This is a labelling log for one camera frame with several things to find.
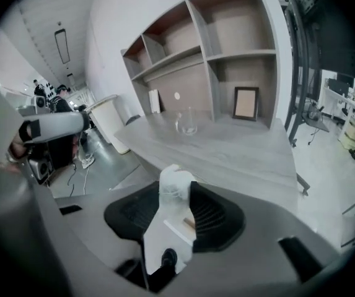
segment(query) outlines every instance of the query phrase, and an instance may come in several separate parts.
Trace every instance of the wall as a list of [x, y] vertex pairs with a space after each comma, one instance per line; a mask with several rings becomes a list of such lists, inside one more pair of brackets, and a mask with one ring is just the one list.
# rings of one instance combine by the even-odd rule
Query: wall
[[34, 79], [42, 76], [26, 61], [0, 29], [0, 83], [8, 92], [32, 96]]
[[5, 13], [0, 21], [0, 28], [21, 55], [43, 78], [56, 87], [60, 84], [35, 47], [16, 3], [13, 3]]
[[[181, 1], [94, 0], [87, 34], [87, 84], [97, 100], [112, 94], [120, 96], [116, 105], [123, 121], [131, 115], [143, 114], [143, 111], [123, 64], [121, 50], [127, 48], [163, 12]], [[271, 4], [276, 6], [272, 12], [279, 10], [278, 0], [271, 0]], [[285, 26], [282, 31], [287, 32], [284, 18], [279, 24]], [[281, 51], [290, 54], [290, 42], [286, 51], [283, 47], [285, 45], [280, 45]], [[283, 76], [286, 74], [286, 80], [281, 82], [283, 89], [279, 93], [284, 101], [279, 103], [277, 113], [277, 117], [283, 121], [287, 115], [291, 89], [291, 72], [287, 71]]]

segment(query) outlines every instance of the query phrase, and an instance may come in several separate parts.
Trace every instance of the shelf compartment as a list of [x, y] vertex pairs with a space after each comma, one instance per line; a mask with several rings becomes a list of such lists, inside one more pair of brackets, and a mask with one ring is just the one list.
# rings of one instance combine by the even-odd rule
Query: shelf compartment
[[199, 39], [183, 1], [157, 19], [142, 35], [152, 64], [199, 46]]
[[186, 49], [184, 51], [181, 51], [179, 53], [171, 54], [171, 55], [165, 57], [164, 59], [158, 61], [154, 65], [148, 67], [146, 70], [141, 71], [140, 73], [135, 75], [132, 78], [132, 80], [142, 79], [145, 76], [150, 75], [150, 74], [154, 73], [155, 71], [158, 71], [159, 69], [161, 69], [161, 68], [163, 68], [165, 66], [171, 65], [172, 63], [180, 61], [180, 60], [182, 60], [184, 58], [187, 58], [187, 57], [189, 57], [191, 55], [200, 54], [200, 52], [201, 52], [201, 49], [200, 49], [200, 47], [198, 45], [198, 46], [194, 46], [192, 48]]
[[151, 62], [144, 47], [142, 37], [139, 37], [125, 52], [123, 60], [130, 78], [151, 67]]
[[241, 53], [234, 54], [218, 54], [213, 56], [208, 56], [206, 60], [208, 62], [213, 61], [228, 61], [230, 59], [240, 59], [240, 58], [254, 58], [254, 57], [262, 57], [262, 56], [274, 56], [276, 55], [275, 49], [255, 49], [252, 51], [244, 51]]
[[166, 111], [181, 111], [192, 107], [197, 111], [210, 111], [209, 87], [204, 64], [186, 67], [163, 75], [147, 83], [158, 89], [161, 105]]
[[[211, 88], [214, 92], [216, 121], [232, 119], [236, 87], [258, 87], [258, 121], [271, 127], [276, 102], [276, 58], [224, 59], [208, 63], [212, 77]], [[234, 124], [248, 124], [250, 121], [236, 120]]]
[[274, 49], [261, 0], [189, 0], [206, 56]]

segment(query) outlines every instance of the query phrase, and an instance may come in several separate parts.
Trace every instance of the shoe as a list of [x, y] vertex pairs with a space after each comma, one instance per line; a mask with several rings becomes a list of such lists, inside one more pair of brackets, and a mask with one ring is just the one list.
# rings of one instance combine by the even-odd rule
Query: shoe
[[177, 263], [177, 253], [173, 249], [166, 249], [162, 255], [162, 266], [170, 265], [176, 266]]
[[83, 162], [82, 162], [82, 168], [86, 169], [88, 168], [93, 162], [95, 161], [95, 158], [93, 156], [87, 157]]

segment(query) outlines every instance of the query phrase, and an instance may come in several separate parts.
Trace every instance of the floor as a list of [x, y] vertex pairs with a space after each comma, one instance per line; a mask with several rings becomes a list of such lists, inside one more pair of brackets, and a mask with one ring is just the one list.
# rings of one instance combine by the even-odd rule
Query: floor
[[341, 128], [330, 118], [324, 123], [330, 132], [319, 131], [310, 145], [314, 128], [302, 124], [296, 134], [296, 170], [311, 186], [299, 199], [298, 216], [343, 252], [352, 246], [341, 244], [355, 236], [355, 209], [342, 216], [355, 203], [355, 160], [338, 142]]
[[80, 161], [74, 160], [76, 172], [71, 165], [51, 183], [53, 197], [94, 194], [149, 180], [132, 152], [120, 155], [112, 145], [106, 143], [98, 130], [91, 129], [87, 133], [88, 152], [94, 154], [95, 162], [83, 169]]
[[[341, 249], [341, 243], [355, 236], [355, 210], [342, 216], [342, 212], [355, 203], [355, 161], [337, 140], [340, 127], [328, 118], [324, 123], [330, 132], [319, 131], [310, 145], [314, 128], [302, 124], [296, 134], [297, 147], [293, 149], [296, 170], [310, 184], [309, 196], [300, 196], [298, 217], [343, 252], [352, 246]], [[132, 152], [120, 155], [97, 130], [89, 130], [88, 134], [87, 146], [89, 152], [94, 153], [95, 162], [89, 170], [84, 170], [79, 160], [74, 161], [75, 174], [70, 166], [50, 186], [54, 197], [79, 196], [152, 182]]]

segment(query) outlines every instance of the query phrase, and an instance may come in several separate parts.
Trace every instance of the office desk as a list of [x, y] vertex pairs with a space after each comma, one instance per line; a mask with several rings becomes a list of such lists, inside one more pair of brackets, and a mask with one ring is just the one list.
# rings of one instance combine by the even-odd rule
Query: office desk
[[335, 110], [335, 107], [337, 105], [338, 100], [343, 101], [343, 102], [345, 102], [345, 103], [347, 103], [349, 105], [349, 113], [348, 113], [348, 116], [346, 118], [346, 122], [345, 122], [345, 124], [343, 126], [343, 129], [341, 130], [340, 136], [338, 137], [338, 140], [341, 141], [343, 136], [344, 136], [344, 133], [346, 132], [346, 130], [348, 128], [349, 120], [354, 115], [353, 110], [355, 110], [355, 101], [352, 101], [349, 98], [345, 98], [344, 96], [342, 96], [342, 95], [330, 90], [329, 88], [324, 88], [324, 92], [325, 92], [326, 96], [328, 96], [328, 97], [330, 97], [330, 98], [335, 100], [335, 105], [333, 107], [333, 111], [332, 111], [332, 114], [331, 114], [331, 118], [332, 119], [334, 119], [334, 110]]
[[272, 130], [214, 123], [199, 114], [193, 136], [176, 131], [176, 114], [141, 117], [116, 137], [159, 171], [178, 164], [198, 181], [270, 201], [297, 213], [293, 154], [282, 122]]

